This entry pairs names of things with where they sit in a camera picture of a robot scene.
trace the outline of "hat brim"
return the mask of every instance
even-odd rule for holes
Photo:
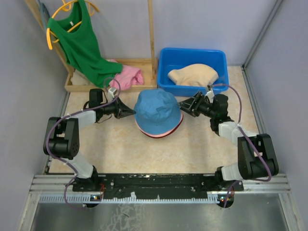
[[[176,107],[174,108],[172,115],[160,123],[155,123],[153,121],[149,121],[148,119],[145,120],[143,117],[139,117],[138,112],[135,114],[135,120],[142,131],[152,135],[161,135],[174,129],[179,124],[181,115],[182,113],[180,108]]]
[[[183,116],[183,114],[182,114],[182,112],[181,112],[181,114],[180,114],[180,121],[179,121],[179,123],[175,126],[175,128],[173,128],[173,129],[171,129],[171,130],[169,130],[169,131],[167,131],[167,132],[164,132],[164,133],[162,133],[162,134],[150,134],[150,133],[148,133],[148,132],[145,132],[144,130],[142,130],[142,129],[139,127],[139,125],[138,125],[138,123],[137,123],[136,120],[135,120],[135,122],[136,122],[137,127],[139,128],[139,130],[140,130],[143,134],[147,135],[148,137],[158,139],[158,138],[163,138],[163,137],[165,137],[165,136],[170,135],[171,133],[173,133],[173,132],[180,126],[180,124],[182,123],[183,117],[184,117],[184,116]]]

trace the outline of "wooden rack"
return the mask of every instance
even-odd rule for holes
[[[39,12],[39,5],[36,0],[25,0],[35,19],[38,21],[41,28],[44,30],[41,15]],[[143,85],[133,85],[128,92],[138,92],[145,89],[157,88],[156,74],[158,62],[154,53],[154,27],[153,27],[153,3],[152,0],[148,0],[148,14],[149,14],[149,28],[150,28],[150,47],[151,58],[150,59],[115,59],[118,63],[140,68],[143,76]],[[65,89],[68,92],[87,92],[92,89],[93,85],[72,85],[71,78],[73,76],[74,68],[68,65],[65,61],[65,54],[62,51],[58,43],[53,44],[53,48],[56,50],[63,65],[68,71],[68,76],[65,82]]]

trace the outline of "beige cloth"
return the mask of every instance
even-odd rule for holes
[[[217,72],[205,64],[192,64],[179,70],[172,70],[168,77],[176,85],[205,87],[218,79]]]

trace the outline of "wooden pole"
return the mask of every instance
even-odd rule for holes
[[[149,11],[149,26],[150,26],[150,46],[151,46],[151,61],[152,61],[152,80],[155,79],[156,75],[156,59],[154,51],[154,27],[153,27],[153,2],[148,0],[148,11]]]

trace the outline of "green tank top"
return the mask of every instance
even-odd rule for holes
[[[82,22],[77,28],[67,32],[80,21]],[[97,87],[104,87],[107,77],[115,77],[122,71],[122,64],[109,62],[101,57],[84,0],[74,3],[66,19],[56,21],[50,18],[47,27],[58,37],[66,62],[83,73]],[[111,79],[106,80],[105,86],[108,86],[110,81]]]

